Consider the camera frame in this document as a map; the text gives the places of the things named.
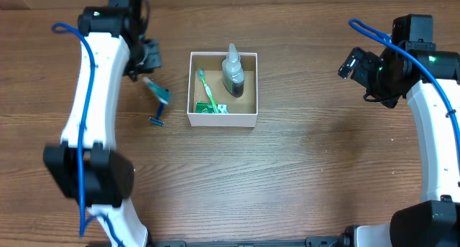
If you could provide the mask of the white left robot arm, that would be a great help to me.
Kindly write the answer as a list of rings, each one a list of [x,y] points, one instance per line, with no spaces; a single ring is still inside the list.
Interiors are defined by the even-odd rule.
[[[43,161],[64,196],[77,202],[79,231],[98,221],[110,246],[153,245],[131,199],[134,166],[117,151],[115,137],[121,79],[161,66],[157,42],[145,36],[149,15],[147,0],[109,0],[86,7],[76,27],[52,26],[79,39],[81,57],[68,121],[60,142],[44,148]]]

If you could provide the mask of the blue foam pump bottle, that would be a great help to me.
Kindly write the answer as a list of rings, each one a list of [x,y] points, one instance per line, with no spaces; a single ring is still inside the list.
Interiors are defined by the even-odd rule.
[[[222,62],[223,84],[227,91],[235,98],[244,92],[245,74],[241,64],[241,56],[233,43],[229,44],[229,51]]]

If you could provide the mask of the teal Colgate toothpaste tube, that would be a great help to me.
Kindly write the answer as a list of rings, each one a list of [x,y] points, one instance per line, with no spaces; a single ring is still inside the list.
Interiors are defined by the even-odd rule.
[[[143,77],[142,81],[161,103],[165,105],[169,104],[170,93],[167,89],[162,88],[147,77]]]

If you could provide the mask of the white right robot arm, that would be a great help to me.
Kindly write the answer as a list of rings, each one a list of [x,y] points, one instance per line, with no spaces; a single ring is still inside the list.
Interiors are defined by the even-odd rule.
[[[355,47],[338,75],[365,87],[366,102],[412,112],[422,166],[420,203],[398,210],[389,223],[351,225],[335,246],[459,245],[459,54],[437,50],[433,17],[394,19],[385,34],[350,19],[349,26],[385,46],[381,55]]]

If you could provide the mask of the blue disposable razor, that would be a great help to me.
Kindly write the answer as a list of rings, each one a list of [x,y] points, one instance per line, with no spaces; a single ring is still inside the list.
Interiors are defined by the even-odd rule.
[[[159,107],[157,109],[157,113],[156,113],[155,117],[149,117],[149,122],[151,124],[156,125],[156,126],[164,126],[165,125],[165,123],[160,120],[164,107],[165,107],[165,104],[160,103]]]

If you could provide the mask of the green white toothbrush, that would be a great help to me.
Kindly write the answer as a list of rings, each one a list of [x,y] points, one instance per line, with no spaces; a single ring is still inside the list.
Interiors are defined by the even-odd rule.
[[[201,82],[203,84],[203,87],[205,89],[205,92],[206,92],[207,96],[209,97],[209,100],[211,101],[211,105],[213,106],[214,113],[220,113],[220,111],[218,109],[218,106],[217,106],[215,100],[213,99],[213,94],[211,92],[211,89],[209,88],[208,84],[206,83],[206,76],[205,76],[204,70],[203,69],[198,69],[197,70],[197,76],[201,80]]]

